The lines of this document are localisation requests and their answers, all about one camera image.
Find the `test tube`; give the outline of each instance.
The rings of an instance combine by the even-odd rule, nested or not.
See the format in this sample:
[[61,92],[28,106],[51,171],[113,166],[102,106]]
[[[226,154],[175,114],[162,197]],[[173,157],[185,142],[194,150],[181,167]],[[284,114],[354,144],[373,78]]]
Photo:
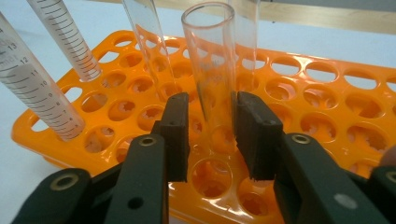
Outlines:
[[257,52],[257,20],[261,0],[228,0],[235,10],[236,91],[254,91]]
[[153,0],[122,0],[161,100],[178,92]]
[[27,0],[72,64],[81,81],[91,81],[102,73],[84,38],[62,0]]
[[233,8],[202,3],[187,9],[181,20],[211,147],[217,152],[233,151]]
[[0,12],[0,81],[64,141],[85,123]]

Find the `metal rivet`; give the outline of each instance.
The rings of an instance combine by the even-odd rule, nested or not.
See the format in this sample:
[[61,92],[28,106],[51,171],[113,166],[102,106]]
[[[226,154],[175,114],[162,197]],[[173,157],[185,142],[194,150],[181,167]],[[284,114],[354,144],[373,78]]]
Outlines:
[[311,142],[311,139],[309,139],[308,137],[302,134],[295,134],[291,137],[291,139],[296,143],[305,144],[305,145]]
[[157,140],[153,137],[145,137],[140,139],[139,145],[142,147],[149,147],[157,143]]
[[387,179],[396,184],[396,171],[389,171],[386,173]]
[[334,195],[334,199],[341,206],[343,206],[347,209],[352,210],[352,209],[358,208],[358,203],[353,198],[351,198],[350,196],[348,196],[346,194],[337,193]]
[[52,190],[61,191],[69,189],[78,182],[78,175],[76,174],[64,174],[55,178],[49,185]]

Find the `white table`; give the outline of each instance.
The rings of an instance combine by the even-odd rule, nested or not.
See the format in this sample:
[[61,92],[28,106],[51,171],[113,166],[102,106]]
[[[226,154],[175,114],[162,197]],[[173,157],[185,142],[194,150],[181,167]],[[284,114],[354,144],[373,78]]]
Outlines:
[[[84,0],[65,4],[90,48],[114,31],[131,29],[121,4]],[[53,79],[71,68],[27,2],[2,0],[0,10]],[[182,11],[158,8],[158,13],[165,35],[183,36]],[[259,47],[396,67],[396,35],[261,21]],[[0,84],[0,223],[9,223],[37,184],[59,170],[10,139],[13,122],[24,110],[26,106]]]

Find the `wooden strip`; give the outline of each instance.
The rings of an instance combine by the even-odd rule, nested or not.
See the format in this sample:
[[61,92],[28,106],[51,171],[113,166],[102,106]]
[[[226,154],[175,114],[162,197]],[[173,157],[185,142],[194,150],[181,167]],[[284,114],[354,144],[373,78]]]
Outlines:
[[[120,3],[121,0],[91,0]],[[155,0],[157,7],[186,10],[203,0]],[[396,35],[396,12],[262,2],[260,19]]]

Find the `orange plastic rack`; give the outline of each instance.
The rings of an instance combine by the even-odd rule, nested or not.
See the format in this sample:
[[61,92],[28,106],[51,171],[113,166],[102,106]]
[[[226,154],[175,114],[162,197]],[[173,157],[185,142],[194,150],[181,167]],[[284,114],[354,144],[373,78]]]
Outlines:
[[[207,147],[185,40],[167,37],[165,42],[177,86],[190,95],[188,183],[169,184],[172,215],[189,222],[282,223],[273,183],[250,180],[238,150]],[[73,106],[85,120],[84,132],[64,142],[48,128],[34,131],[38,117],[27,110],[15,122],[12,137],[61,167],[97,175],[124,160],[130,141],[161,119],[165,102],[156,94],[132,32],[110,35],[93,54],[104,71],[99,78],[80,82],[71,70],[58,82],[63,92],[81,89]],[[117,57],[104,63],[108,54]],[[249,91],[274,110],[286,133],[314,136],[341,167],[363,176],[396,145],[395,69],[266,49],[259,49],[257,58]],[[245,80],[237,77],[240,89]]]

